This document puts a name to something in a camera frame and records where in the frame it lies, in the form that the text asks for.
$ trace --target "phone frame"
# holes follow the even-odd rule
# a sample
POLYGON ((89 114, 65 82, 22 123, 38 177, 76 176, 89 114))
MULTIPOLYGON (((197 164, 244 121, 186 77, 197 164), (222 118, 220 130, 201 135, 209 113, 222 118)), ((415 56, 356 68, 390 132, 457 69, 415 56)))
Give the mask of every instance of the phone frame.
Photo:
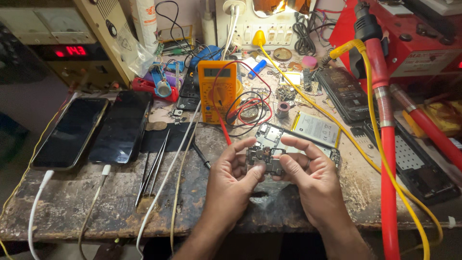
POLYGON ((108 108, 109 106, 109 100, 108 99, 105 99, 105 104, 103 106, 103 109, 101 110, 101 112, 98 114, 98 118, 96 120, 96 122, 93 124, 93 127, 90 131, 90 133, 87 135, 86 139, 85 139, 85 142, 84 142, 84 145, 82 145, 82 148, 80 148, 80 151, 79 153, 77 154, 77 157, 75 158, 74 162, 72 163, 71 166, 69 167, 66 167, 66 168, 60 168, 60 167, 35 167, 34 166, 34 162, 35 162, 35 159, 37 157, 37 155, 40 153, 40 151, 42 150, 43 148, 43 145, 46 144, 46 142, 48 141, 48 139, 50 138, 51 134, 53 133, 53 131, 55 130, 56 126, 60 123, 61 119, 64 117, 64 115, 67 113, 68 109, 70 106, 72 106, 73 102, 77 99, 86 99, 86 100, 89 100, 89 99, 96 99, 96 100, 103 100, 105 98, 75 98, 71 101, 71 103, 69 103, 69 105, 67 105, 65 111, 60 115, 59 119, 58 119, 58 122, 56 122, 55 126, 53 127, 53 129, 51 130, 50 134, 48 135, 47 139, 45 139, 45 141, 43 142, 42 146, 40 147, 40 149, 36 152, 36 154, 34 155, 34 158, 32 159, 32 161, 30 162, 30 168, 33 169, 33 170, 54 170, 54 171, 67 171, 67 170, 70 170, 72 168, 75 167, 75 165, 77 164, 77 162, 79 161, 80 157, 82 156, 82 153, 84 152, 85 148, 87 147, 88 145, 88 142, 90 141, 91 137, 93 136, 93 133, 95 132, 95 129, 99 126, 99 124, 101 123, 101 120, 106 112, 106 109, 108 108))

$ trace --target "blue battery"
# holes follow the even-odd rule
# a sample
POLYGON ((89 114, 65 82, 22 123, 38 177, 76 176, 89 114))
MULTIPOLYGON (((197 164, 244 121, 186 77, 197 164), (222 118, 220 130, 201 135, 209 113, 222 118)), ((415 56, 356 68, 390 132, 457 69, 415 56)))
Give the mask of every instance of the blue battery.
MULTIPOLYGON (((261 62, 259 62, 257 64, 257 66, 255 66, 254 68, 254 71, 258 73, 261 72, 261 70, 263 70, 263 68, 266 66, 266 61, 265 60, 261 60, 261 62)), ((250 71, 249 74, 247 74, 247 76, 249 77, 249 79, 254 79, 255 78, 255 73, 253 73, 253 71, 250 71)))

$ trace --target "wooden workbench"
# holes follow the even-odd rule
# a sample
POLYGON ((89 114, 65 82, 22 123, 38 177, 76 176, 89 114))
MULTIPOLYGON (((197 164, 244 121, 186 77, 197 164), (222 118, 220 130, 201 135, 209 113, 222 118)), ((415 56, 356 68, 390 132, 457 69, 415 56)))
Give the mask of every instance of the wooden workbench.
MULTIPOLYGON (((297 55, 292 57, 292 61, 300 60, 301 58, 297 55)), ((273 75, 268 75, 268 70, 268 68, 265 68, 260 75, 263 76, 274 91, 278 86, 279 79, 273 75)), ((264 87, 264 84, 258 79, 249 80, 248 78, 243 78, 243 81, 252 82, 253 87, 264 87)), ((316 102, 327 111, 333 112, 326 104, 322 103, 322 100, 326 97, 323 91, 323 95, 316 96, 316 102)), ((273 95, 270 96, 269 100, 278 102, 273 95)), ((173 122, 173 119, 167 115, 167 112, 171 111, 173 107, 173 104, 155 100, 152 108, 153 113, 150 115, 149 121, 173 122)), ((298 105, 290 110, 289 117, 279 119, 273 116, 270 122, 289 129, 297 111, 304 111, 326 118, 314 108, 298 105)), ((187 124, 192 120, 192 112, 184 113, 183 116, 188 117, 183 124, 187 124)), ((334 114, 334 116, 340 122, 343 122, 338 113, 334 114)), ((256 129, 242 138, 253 136, 256 129)), ((244 130, 244 128, 236 129, 231 133, 240 133, 244 130)), ((358 142, 371 159, 380 165, 379 152, 376 149, 368 148, 368 144, 371 144, 370 141, 366 140, 366 138, 359 138, 358 142)), ((213 127, 202 124, 197 129, 196 143, 211 162, 217 160, 221 152, 226 148, 223 134, 213 127)), ((338 173, 345 204, 351 218, 360 229, 380 229, 380 175, 366 162, 344 134, 341 134, 338 149, 341 154, 338 173)), ((457 169, 449 165, 434 149, 425 145, 424 149, 440 163, 444 170, 449 173, 457 173, 457 169)), ((145 237, 170 235, 170 218, 173 210, 175 183, 182 155, 183 153, 178 157, 179 159, 173 167, 164 190, 149 216, 150 220, 144 231, 145 237)), ((156 192, 173 156, 174 152, 164 155, 154 187, 156 192)), ((88 222, 85 233, 86 239, 137 236, 145 212, 153 199, 153 197, 145 198, 138 209, 134 207, 146 157, 146 154, 140 154, 133 163, 112 167, 88 222)), ((154 160, 154 157, 155 154, 150 155, 149 165, 154 160)), ((186 235, 194 227, 205 202, 207 186, 208 170, 203 166, 203 162, 194 150, 188 152, 185 165, 178 198, 181 212, 178 211, 175 222, 175 233, 177 235, 186 235)), ((46 186, 37 207, 34 223, 35 240, 78 238, 85 215, 96 192, 102 169, 103 166, 101 165, 87 163, 78 173, 56 173, 54 175, 46 186)), ((44 174, 45 172, 42 171, 29 171, 26 174, 17 193, 7 206, 5 216, 1 219, 0 238, 2 240, 27 239, 30 209, 44 174)), ((403 202, 399 198, 397 200, 398 227, 400 229, 414 229, 415 225, 403 202)), ((413 205, 413 208, 424 226, 433 227, 430 219, 417 206, 413 205)), ((448 216, 456 219, 456 226, 462 226, 461 198, 432 206, 430 209, 444 227, 449 225, 448 216)), ((312 230, 313 227, 308 222, 300 204, 297 187, 287 182, 274 182, 269 177, 256 187, 248 209, 235 228, 236 232, 245 233, 303 232, 312 230)))

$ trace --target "black mat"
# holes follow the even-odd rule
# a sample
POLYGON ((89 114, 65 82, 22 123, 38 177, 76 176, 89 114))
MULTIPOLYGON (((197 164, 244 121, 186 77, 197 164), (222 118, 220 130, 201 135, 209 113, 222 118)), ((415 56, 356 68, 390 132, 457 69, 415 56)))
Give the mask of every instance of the black mat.
MULTIPOLYGON (((178 147, 180 147, 184 134, 186 133, 186 130, 188 129, 188 125, 189 125, 189 122, 184 122, 181 124, 170 123, 170 124, 167 124, 167 128, 161 131, 157 131, 157 130, 145 131, 144 136, 143 136, 143 142, 141 143, 140 151, 142 153, 145 153, 145 152, 156 153, 160 151, 162 143, 165 140, 165 136, 167 136, 167 132, 170 129, 169 138, 167 140, 167 148, 165 151, 166 152, 176 152, 178 150, 178 147)), ((191 129, 189 130, 188 137, 186 138, 181 151, 186 150, 186 146, 188 145, 189 137, 191 136, 193 129, 194 129, 194 123, 192 124, 191 129)))

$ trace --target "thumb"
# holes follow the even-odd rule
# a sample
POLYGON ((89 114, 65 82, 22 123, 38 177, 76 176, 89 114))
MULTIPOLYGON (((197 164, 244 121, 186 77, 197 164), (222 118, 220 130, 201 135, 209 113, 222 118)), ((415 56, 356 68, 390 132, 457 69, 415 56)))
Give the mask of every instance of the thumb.
POLYGON ((310 176, 302 169, 290 155, 282 155, 279 158, 282 168, 286 174, 290 175, 293 181, 299 185, 309 181, 310 176))
POLYGON ((252 192, 257 186, 259 180, 261 179, 265 171, 266 171, 266 164, 264 163, 255 164, 255 166, 253 166, 247 172, 247 174, 244 176, 244 178, 242 178, 240 182, 242 183, 242 185, 245 186, 247 191, 252 192))

